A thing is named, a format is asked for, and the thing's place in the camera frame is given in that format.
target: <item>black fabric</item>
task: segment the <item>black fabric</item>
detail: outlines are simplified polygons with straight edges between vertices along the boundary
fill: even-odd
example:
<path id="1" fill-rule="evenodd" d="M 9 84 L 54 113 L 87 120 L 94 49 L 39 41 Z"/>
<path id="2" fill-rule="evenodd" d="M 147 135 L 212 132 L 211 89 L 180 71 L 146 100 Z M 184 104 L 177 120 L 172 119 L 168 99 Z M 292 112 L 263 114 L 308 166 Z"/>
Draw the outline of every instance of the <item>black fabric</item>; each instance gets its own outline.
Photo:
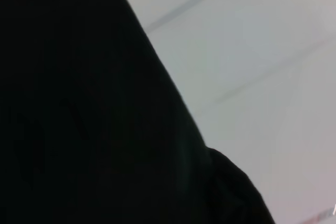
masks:
<path id="1" fill-rule="evenodd" d="M 1 5 L 6 223 L 273 223 L 126 0 Z"/>

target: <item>white ceiling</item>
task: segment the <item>white ceiling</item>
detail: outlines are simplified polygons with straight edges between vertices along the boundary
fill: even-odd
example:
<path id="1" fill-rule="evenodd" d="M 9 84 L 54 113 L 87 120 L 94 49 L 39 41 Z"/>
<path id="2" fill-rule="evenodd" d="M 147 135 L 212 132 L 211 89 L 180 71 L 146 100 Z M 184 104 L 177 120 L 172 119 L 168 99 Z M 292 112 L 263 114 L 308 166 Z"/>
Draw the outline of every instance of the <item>white ceiling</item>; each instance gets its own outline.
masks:
<path id="1" fill-rule="evenodd" d="M 336 0 L 129 2 L 206 144 L 277 223 L 334 206 Z"/>

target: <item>black jacket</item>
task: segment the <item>black jacket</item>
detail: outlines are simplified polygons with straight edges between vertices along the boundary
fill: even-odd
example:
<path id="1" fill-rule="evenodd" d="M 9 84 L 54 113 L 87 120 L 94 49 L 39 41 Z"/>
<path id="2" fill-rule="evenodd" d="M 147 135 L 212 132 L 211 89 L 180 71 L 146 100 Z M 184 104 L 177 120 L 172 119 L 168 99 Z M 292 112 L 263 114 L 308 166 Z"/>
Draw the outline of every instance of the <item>black jacket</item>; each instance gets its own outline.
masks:
<path id="1" fill-rule="evenodd" d="M 6 223 L 273 223 L 126 0 L 1 5 Z"/>

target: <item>white surface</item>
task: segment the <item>white surface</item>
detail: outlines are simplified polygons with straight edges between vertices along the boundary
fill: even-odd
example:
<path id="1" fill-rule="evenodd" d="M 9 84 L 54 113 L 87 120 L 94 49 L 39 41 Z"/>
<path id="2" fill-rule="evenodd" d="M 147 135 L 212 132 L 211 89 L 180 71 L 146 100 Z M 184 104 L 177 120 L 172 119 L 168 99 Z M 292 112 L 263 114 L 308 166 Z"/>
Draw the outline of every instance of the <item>white surface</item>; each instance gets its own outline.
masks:
<path id="1" fill-rule="evenodd" d="M 187 0 L 129 1 L 145 27 Z M 336 203 L 335 7 L 204 0 L 148 34 L 206 144 L 248 174 L 279 224 Z"/>

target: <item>dark clothing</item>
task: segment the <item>dark clothing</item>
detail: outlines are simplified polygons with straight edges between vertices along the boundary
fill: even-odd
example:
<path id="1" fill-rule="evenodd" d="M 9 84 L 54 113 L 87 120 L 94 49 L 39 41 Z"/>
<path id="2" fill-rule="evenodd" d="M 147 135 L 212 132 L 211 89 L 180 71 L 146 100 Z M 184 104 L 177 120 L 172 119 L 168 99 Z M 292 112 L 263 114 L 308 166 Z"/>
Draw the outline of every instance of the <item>dark clothing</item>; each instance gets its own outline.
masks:
<path id="1" fill-rule="evenodd" d="M 6 223 L 273 223 L 126 0 L 1 0 Z"/>

